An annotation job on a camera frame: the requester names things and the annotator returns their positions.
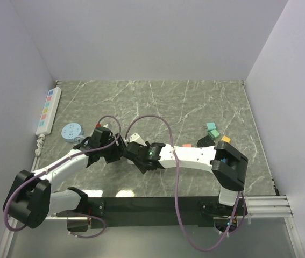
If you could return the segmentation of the white square plug adapter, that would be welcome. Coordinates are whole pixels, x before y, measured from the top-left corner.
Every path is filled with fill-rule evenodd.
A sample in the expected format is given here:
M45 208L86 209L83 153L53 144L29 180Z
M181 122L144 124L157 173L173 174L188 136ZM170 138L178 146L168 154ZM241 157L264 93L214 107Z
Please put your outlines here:
M135 142L140 145L146 146L145 141L141 138L141 136L138 133L134 133L134 134L130 135L129 143L131 143L131 142Z

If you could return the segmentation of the black cube socket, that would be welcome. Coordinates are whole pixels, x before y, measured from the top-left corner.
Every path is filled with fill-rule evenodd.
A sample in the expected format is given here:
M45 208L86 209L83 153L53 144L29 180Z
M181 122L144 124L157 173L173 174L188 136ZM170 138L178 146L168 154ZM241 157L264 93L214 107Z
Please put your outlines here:
M214 140L209 136L206 135L203 138L201 138L200 140L198 140L196 146L198 148L203 148L203 147L211 147L211 146L215 146L215 142Z

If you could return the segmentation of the long white power strip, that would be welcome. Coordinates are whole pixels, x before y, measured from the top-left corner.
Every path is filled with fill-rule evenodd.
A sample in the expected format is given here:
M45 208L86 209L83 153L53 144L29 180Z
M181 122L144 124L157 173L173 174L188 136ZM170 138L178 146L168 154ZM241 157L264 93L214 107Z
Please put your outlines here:
M58 108L62 90L59 87L51 89L48 94L42 110L42 114L36 130L37 149L34 151L35 156L40 156L46 136L52 131L56 111Z

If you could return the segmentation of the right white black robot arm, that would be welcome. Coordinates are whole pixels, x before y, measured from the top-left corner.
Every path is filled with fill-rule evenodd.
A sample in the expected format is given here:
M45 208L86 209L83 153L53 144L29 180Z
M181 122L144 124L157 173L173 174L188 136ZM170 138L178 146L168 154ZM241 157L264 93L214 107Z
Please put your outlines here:
M235 208L239 192L244 190L248 158L230 143L219 141L216 146L173 147L165 143L142 145L128 143L123 154L144 174L167 168L189 168L213 173L221 188L216 208L229 214Z

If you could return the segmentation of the yellow usb charger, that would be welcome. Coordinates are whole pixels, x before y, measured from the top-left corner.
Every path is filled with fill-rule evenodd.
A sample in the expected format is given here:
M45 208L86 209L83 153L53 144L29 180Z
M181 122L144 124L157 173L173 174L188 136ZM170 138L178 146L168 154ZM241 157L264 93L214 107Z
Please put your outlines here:
M230 141L231 141L231 139L225 135L221 138L221 140L224 142L227 142L227 143L230 143Z

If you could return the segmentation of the round blue power hub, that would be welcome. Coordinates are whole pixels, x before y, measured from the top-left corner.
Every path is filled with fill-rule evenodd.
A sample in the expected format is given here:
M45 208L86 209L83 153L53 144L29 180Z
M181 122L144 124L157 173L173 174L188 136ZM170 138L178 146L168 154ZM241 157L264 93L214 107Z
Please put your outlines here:
M83 128L78 123L69 123L61 130L62 138L68 143L79 144L85 139Z

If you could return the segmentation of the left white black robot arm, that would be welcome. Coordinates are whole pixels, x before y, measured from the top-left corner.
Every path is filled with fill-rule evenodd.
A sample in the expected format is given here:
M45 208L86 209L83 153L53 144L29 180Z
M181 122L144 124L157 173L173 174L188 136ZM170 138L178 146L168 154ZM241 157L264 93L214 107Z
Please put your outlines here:
M9 222L13 218L23 227L36 228L49 215L70 211L75 216L88 216L92 209L88 195L75 187L56 192L67 177L85 169L104 158L107 163L120 160L125 144L120 134L104 131L98 136L85 138L74 146L65 156L41 169L29 172L20 171L9 190L3 205L4 224L13 232Z

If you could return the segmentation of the green charger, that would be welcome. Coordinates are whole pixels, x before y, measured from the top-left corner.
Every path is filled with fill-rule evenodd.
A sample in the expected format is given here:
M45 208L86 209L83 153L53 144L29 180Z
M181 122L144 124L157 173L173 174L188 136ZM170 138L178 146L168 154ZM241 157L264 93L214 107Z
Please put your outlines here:
M208 134L212 139L216 139L220 136L220 133L216 129L209 131Z

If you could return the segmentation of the teal charger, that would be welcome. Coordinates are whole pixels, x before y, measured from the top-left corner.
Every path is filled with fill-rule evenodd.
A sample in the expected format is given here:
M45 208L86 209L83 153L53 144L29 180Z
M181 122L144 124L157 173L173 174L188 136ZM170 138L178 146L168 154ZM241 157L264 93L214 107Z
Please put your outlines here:
M212 131L216 129L216 125L213 122L206 123L208 131Z

